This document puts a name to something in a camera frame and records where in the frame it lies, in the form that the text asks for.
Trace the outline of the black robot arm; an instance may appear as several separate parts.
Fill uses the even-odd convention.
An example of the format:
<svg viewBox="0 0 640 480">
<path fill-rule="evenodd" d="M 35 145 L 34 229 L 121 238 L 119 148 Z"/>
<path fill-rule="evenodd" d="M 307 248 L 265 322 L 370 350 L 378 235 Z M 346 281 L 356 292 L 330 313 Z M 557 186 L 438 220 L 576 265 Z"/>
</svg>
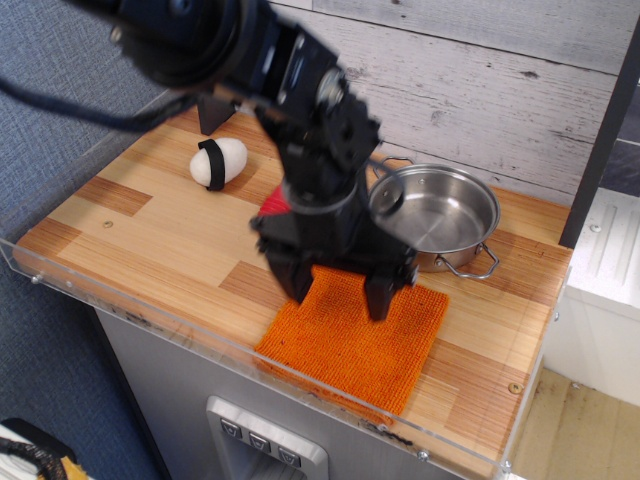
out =
<svg viewBox="0 0 640 480">
<path fill-rule="evenodd" d="M 361 274 L 370 316 L 384 319 L 415 282 L 415 251 L 384 232 L 366 169 L 379 125 L 349 90 L 337 55 L 265 1 L 85 1 L 154 82 L 249 106 L 279 152 L 284 214 L 252 222 L 284 292 L 302 301 L 312 269 Z"/>
</svg>

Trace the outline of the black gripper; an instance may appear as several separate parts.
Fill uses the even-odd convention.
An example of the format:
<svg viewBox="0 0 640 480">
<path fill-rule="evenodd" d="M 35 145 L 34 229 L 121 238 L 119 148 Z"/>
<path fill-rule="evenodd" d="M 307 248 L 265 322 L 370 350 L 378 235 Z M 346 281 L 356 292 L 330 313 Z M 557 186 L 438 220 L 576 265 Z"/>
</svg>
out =
<svg viewBox="0 0 640 480">
<path fill-rule="evenodd" d="M 281 186 L 291 212 L 257 214 L 250 226 L 284 293 L 302 303 L 313 283 L 314 265 L 366 275 L 370 318 L 385 320 L 395 295 L 417 280 L 416 251 L 376 225 L 362 185 L 322 206 L 303 203 L 287 182 Z"/>
</svg>

